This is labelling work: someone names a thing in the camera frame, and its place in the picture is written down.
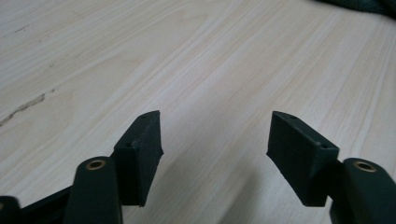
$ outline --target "light wood surface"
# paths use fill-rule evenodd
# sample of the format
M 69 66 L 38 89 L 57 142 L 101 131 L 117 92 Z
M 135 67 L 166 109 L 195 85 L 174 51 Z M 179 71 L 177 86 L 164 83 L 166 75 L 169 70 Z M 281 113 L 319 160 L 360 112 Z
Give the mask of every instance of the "light wood surface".
M 331 223 L 266 157 L 273 110 L 396 178 L 396 23 L 315 1 L 0 1 L 0 194 L 26 206 L 161 110 L 125 223 Z

